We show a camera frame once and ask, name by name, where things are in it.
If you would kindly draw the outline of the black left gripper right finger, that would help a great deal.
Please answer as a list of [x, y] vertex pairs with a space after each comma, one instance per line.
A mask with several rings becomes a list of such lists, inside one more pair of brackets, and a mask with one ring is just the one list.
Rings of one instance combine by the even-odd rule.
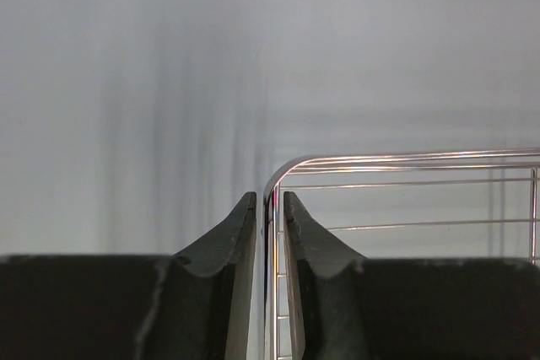
[[283, 195], [295, 359], [536, 359], [539, 270], [510, 258], [370, 259]]

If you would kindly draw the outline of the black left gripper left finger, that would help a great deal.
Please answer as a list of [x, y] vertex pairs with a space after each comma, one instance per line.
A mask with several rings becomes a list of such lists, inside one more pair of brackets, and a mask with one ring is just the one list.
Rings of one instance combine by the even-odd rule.
[[257, 196], [173, 255], [5, 255], [4, 359], [243, 359]]

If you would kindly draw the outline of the chrome wire dish rack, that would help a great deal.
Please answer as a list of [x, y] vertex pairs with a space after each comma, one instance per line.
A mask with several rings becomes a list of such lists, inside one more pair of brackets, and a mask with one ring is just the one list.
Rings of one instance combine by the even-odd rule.
[[539, 262], [539, 151], [308, 155], [262, 198], [264, 356], [291, 359], [284, 195], [365, 255], [515, 257]]

